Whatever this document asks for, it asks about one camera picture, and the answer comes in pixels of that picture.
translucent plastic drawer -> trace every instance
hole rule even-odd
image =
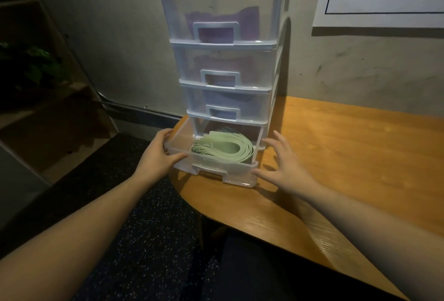
[[[282,46],[263,51],[223,46],[205,50],[173,45],[173,50],[183,82],[237,89],[271,88]]]
[[[289,0],[162,0],[170,38],[190,43],[276,42]]]
[[[233,90],[220,86],[188,86],[181,83],[188,104],[187,113],[208,119],[266,124],[269,119],[272,88]]]
[[[253,144],[254,153],[247,163],[221,163],[210,159],[202,154],[191,151],[195,138],[209,133],[211,130],[218,130],[228,126],[247,137]],[[255,186],[257,176],[251,174],[251,170],[258,167],[256,156],[259,141],[262,139],[265,127],[248,126],[233,123],[204,120],[189,117],[179,128],[177,133],[165,143],[168,152],[173,155],[177,153],[187,153],[188,158],[175,164],[175,168],[187,173],[197,175],[200,171],[205,171],[222,176],[225,183],[239,186]]]

green resistance band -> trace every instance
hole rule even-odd
[[[222,163],[245,163],[253,155],[253,145],[242,134],[225,127],[195,140],[191,151]]]

person's left hand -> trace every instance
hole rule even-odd
[[[157,132],[140,158],[132,178],[152,185],[164,177],[175,163],[188,157],[186,153],[169,156],[164,152],[163,142],[172,131],[172,129],[164,129]]]

table top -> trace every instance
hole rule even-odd
[[[443,119],[278,97],[273,130],[320,183],[444,236]],[[276,169],[275,155],[259,153],[260,167]],[[317,211],[276,186],[259,179],[243,188],[176,169],[170,179],[209,218],[402,296]]]

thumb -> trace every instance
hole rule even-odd
[[[176,164],[180,160],[183,160],[184,158],[187,158],[187,157],[188,157],[188,154],[186,154],[186,153],[178,153],[178,154],[168,156],[168,159],[169,159],[171,165],[173,165],[173,164]]]
[[[267,170],[262,170],[262,169],[253,169],[251,171],[251,173],[253,175],[258,176],[259,178],[262,178],[270,183],[275,183],[276,182],[276,171],[267,171]]]

